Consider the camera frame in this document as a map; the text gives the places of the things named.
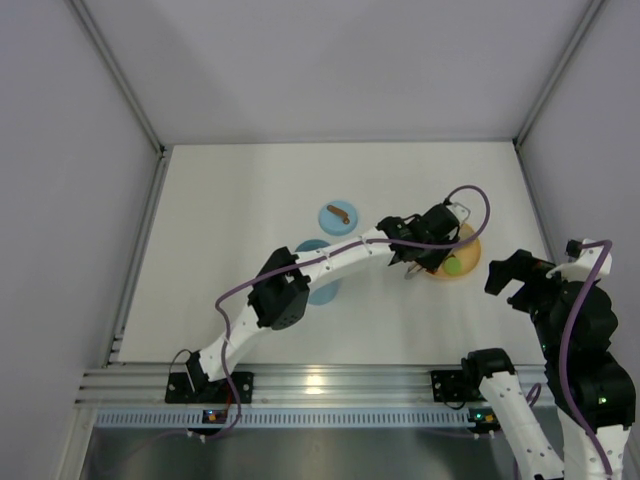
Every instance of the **blue bowl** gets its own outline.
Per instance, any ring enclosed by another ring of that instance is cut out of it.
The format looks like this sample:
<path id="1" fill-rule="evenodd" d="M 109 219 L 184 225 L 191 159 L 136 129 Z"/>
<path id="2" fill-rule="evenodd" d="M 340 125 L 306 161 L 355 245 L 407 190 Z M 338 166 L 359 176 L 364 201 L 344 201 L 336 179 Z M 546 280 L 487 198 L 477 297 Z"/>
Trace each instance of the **blue bowl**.
<path id="1" fill-rule="evenodd" d="M 345 225 L 342 218 L 327 210 L 329 205 L 333 205 L 334 207 L 338 207 L 347 212 L 350 222 Z M 320 213 L 318 213 L 318 223 L 320 223 L 320 228 L 322 228 L 326 233 L 339 237 L 340 235 L 351 233 L 356 228 L 358 225 L 358 212 L 349 202 L 334 200 L 333 202 L 327 203 L 322 207 L 322 209 L 320 209 Z"/>
<path id="2" fill-rule="evenodd" d="M 311 252 L 313 250 L 325 248 L 330 245 L 331 244 L 329 242 L 325 242 L 324 240 L 311 239 L 298 245 L 298 247 L 296 248 L 296 252 Z M 309 300 L 307 301 L 307 303 L 311 305 L 326 305 L 335 298 L 335 296 L 338 294 L 339 288 L 340 280 L 336 280 L 335 282 L 331 282 L 324 287 L 320 287 L 318 290 L 309 295 Z"/>

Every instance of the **black mounting bracket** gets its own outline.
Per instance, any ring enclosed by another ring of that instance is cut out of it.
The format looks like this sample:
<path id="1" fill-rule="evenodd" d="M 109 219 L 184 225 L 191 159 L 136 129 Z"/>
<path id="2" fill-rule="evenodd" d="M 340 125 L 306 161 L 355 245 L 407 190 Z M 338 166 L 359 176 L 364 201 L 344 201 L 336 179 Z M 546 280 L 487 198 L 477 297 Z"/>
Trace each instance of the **black mounting bracket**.
<path id="1" fill-rule="evenodd" d="M 468 429 L 472 433 L 483 435 L 502 430 L 500 421 L 491 408 L 470 408 L 469 421 L 475 424 Z"/>
<path id="2" fill-rule="evenodd" d="M 462 403 L 482 400 L 482 396 L 473 391 L 462 370 L 432 370 L 430 374 L 435 402 Z"/>
<path id="3" fill-rule="evenodd" d="M 250 404 L 253 398 L 253 373 L 233 372 L 233 383 L 240 394 L 242 404 Z M 231 399 L 235 403 L 231 389 L 226 380 L 207 382 L 194 392 L 192 380 L 187 372 L 174 372 L 169 375 L 169 382 L 164 396 L 165 403 L 187 404 L 225 404 Z"/>

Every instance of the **brown object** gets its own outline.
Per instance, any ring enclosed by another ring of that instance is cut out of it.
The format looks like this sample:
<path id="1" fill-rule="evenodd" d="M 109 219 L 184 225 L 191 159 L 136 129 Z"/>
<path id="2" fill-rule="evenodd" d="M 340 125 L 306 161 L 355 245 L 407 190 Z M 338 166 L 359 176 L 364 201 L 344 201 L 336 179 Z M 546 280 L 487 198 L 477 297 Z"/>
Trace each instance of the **brown object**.
<path id="1" fill-rule="evenodd" d="M 351 220 L 349 220 L 349 214 L 341 208 L 334 207 L 333 205 L 327 205 L 327 210 L 329 210 L 334 215 L 339 216 L 342 219 L 342 223 L 344 223 L 345 225 L 349 225 L 351 223 Z"/>

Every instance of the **white table surface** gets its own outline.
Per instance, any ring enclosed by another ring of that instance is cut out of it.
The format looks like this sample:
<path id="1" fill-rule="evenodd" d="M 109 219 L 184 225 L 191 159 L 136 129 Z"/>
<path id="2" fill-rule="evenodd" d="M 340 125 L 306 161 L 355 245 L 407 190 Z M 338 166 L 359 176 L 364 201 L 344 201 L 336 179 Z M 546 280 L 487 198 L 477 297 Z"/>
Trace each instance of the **white table surface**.
<path id="1" fill-rule="evenodd" d="M 544 258 L 543 242 L 513 146 L 491 143 L 362 143 L 178 146 L 173 150 L 134 294 L 120 361 L 168 362 L 223 331 L 216 298 L 254 277 L 270 253 L 310 238 L 335 243 L 317 222 L 329 201 L 350 201 L 357 235 L 389 215 L 424 213 L 458 185 L 491 199 L 483 257 L 456 281 L 406 265 L 343 280 L 328 305 L 267 336 L 245 362 L 455 364 L 469 351 L 504 348 L 516 364 L 542 364 L 529 318 L 484 293 L 488 263 L 516 249 Z M 455 197 L 484 215 L 473 192 Z M 226 302 L 236 314 L 248 291 Z"/>

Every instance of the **metal frame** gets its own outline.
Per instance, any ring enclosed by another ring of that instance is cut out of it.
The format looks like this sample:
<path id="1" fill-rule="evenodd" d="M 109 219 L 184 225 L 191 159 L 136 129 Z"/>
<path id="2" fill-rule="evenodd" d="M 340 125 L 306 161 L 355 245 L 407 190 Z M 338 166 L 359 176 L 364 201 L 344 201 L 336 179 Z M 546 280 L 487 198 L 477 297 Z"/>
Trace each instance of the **metal frame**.
<path id="1" fill-rule="evenodd" d="M 169 161 L 171 160 L 172 153 L 173 149 L 170 149 L 158 159 L 156 169 L 153 173 L 153 180 L 149 187 L 144 211 L 142 213 L 142 219 L 136 234 L 135 247 L 129 262 L 127 277 L 120 295 L 120 302 L 118 304 L 116 315 L 112 319 L 110 331 L 113 333 L 105 338 L 105 342 L 101 349 L 100 359 L 102 366 L 107 366 L 112 361 L 115 361 L 113 358 L 114 344 L 117 344 L 116 348 L 119 350 L 119 344 L 117 342 L 122 341 L 124 327 L 127 322 L 129 310 L 131 309 L 131 301 L 133 300 L 133 294 L 135 293 L 136 284 L 138 283 L 142 260 L 144 259 L 147 242 L 149 241 L 149 235 L 151 234 L 151 227 L 153 226 L 153 220 L 155 219 L 158 203 L 160 202 L 160 194 L 162 192 L 162 186 L 164 185 L 164 179 L 167 174 L 167 169 L 169 168 Z"/>
<path id="2" fill-rule="evenodd" d="M 93 19 L 93 16 L 84 3 L 84 0 L 65 0 L 65 3 L 69 6 L 71 13 L 80 24 L 80 27 L 84 31 L 89 42 L 96 49 L 96 53 L 104 62 L 107 71 L 115 81 L 118 90 L 120 90 L 120 93 L 125 99 L 125 102 L 127 103 L 127 105 L 129 105 L 129 108 L 131 108 L 133 116 L 140 124 L 140 128 L 142 128 L 142 131 L 147 136 L 149 143 L 151 143 L 151 146 L 156 151 L 156 154 L 159 157 L 162 156 L 165 151 L 165 147 L 160 142 L 160 139 L 158 138 L 158 135 L 151 125 L 149 118 L 140 105 L 140 102 L 138 101 L 133 89 L 131 88 L 127 77 L 124 75 L 122 68 L 116 61 L 116 58 L 114 57 L 111 49 L 109 48 L 109 45 L 104 38 L 104 35 L 102 35 L 98 24 Z"/>
<path id="3" fill-rule="evenodd" d="M 85 373 L 76 405 L 74 415 L 69 428 L 69 435 L 65 442 L 61 463 L 54 478 L 72 479 L 78 478 L 84 464 L 84 457 L 89 445 L 91 432 L 94 425 L 101 427 L 131 426 L 140 418 L 147 418 L 145 427 L 157 426 L 165 428 L 166 425 L 159 420 L 160 415 L 173 415 L 171 418 L 180 417 L 179 414 L 192 415 L 193 412 L 202 412 L 200 407 L 167 406 L 164 404 L 164 390 L 167 382 L 169 366 L 167 364 L 123 364 L 118 361 L 118 352 L 122 341 L 122 335 L 126 324 L 127 315 L 131 306 L 131 300 L 135 291 L 136 282 L 142 265 L 142 259 L 147 241 L 155 217 L 155 212 L 160 199 L 162 186 L 167 173 L 170 154 L 166 154 L 166 148 L 158 138 L 151 122 L 146 116 L 142 106 L 126 79 L 124 72 L 111 52 L 104 36 L 92 17 L 84 0 L 65 0 L 72 14 L 79 22 L 90 43 L 96 49 L 109 74 L 114 79 L 116 86 L 121 91 L 125 101 L 138 121 L 141 129 L 147 136 L 158 158 L 158 164 L 154 172 L 153 181 L 149 189 L 145 210 L 138 229 L 135 249 L 131 258 L 130 268 L 123 285 L 122 296 L 116 317 L 112 320 L 113 334 L 105 339 L 102 349 L 103 368 L 89 370 Z M 553 93 L 570 67 L 573 58 L 584 43 L 588 32 L 604 10 L 608 0 L 591 0 L 571 38 L 563 48 L 552 69 L 547 81 L 544 83 L 535 102 L 528 110 L 523 125 L 514 138 L 514 147 L 518 154 L 525 183 L 536 213 L 538 226 L 546 243 L 547 253 L 553 258 L 548 229 L 541 215 L 538 197 L 532 189 L 525 162 L 520 156 L 520 148 L 532 128 L 539 120 L 544 107 L 548 104 Z M 433 368 L 447 368 L 438 365 L 429 366 L 326 366 L 326 365 L 240 365 L 239 369 L 248 369 L 255 373 L 254 403 L 246 410 L 251 415 L 267 418 L 261 425 L 270 428 L 278 426 L 278 422 L 284 415 L 299 415 L 299 412 L 324 412 L 332 415 L 357 415 L 358 412 L 383 412 L 385 414 L 416 414 L 436 415 L 442 412 L 441 404 L 433 401 L 433 386 L 430 382 L 429 371 Z M 518 374 L 523 390 L 527 390 L 534 383 L 546 383 L 543 368 L 538 366 L 518 367 Z M 552 406 L 553 398 L 545 387 L 539 401 L 540 406 Z M 459 415 L 466 415 L 468 410 L 463 409 Z M 447 421 L 438 426 L 459 426 L 460 416 L 449 417 Z M 426 417 L 411 417 L 404 423 L 389 424 L 394 428 L 425 426 L 423 419 Z M 309 428 L 314 426 L 327 427 L 323 422 L 309 424 L 306 422 L 294 422 L 294 427 Z M 640 443 L 635 437 L 629 441 L 630 457 L 633 466 L 640 471 Z"/>
<path id="4" fill-rule="evenodd" d="M 206 409 L 101 409 L 96 428 L 185 428 L 219 429 L 231 424 L 238 415 L 229 409 L 226 422 L 205 422 Z M 447 407 L 429 408 L 262 408 L 244 409 L 239 429 L 257 428 L 468 428 L 474 425 L 468 409 L 452 411 Z"/>
<path id="5" fill-rule="evenodd" d="M 604 10 L 604 7 L 609 3 L 609 0 L 591 0 L 589 5 L 585 9 L 582 17 L 580 18 L 573 34 L 569 38 L 566 46 L 562 50 L 558 61 L 556 62 L 553 70 L 549 75 L 549 78 L 545 81 L 540 90 L 540 93 L 536 97 L 533 105 L 529 109 L 524 123 L 520 127 L 518 134 L 514 138 L 514 144 L 516 151 L 520 149 L 527 136 L 533 129 L 533 126 L 537 122 L 540 114 L 542 113 L 545 105 L 549 102 L 553 93 L 556 91 L 560 81 L 567 72 L 572 60 L 575 58 L 580 47 L 584 44 L 587 34 L 596 23 L 600 14 Z"/>

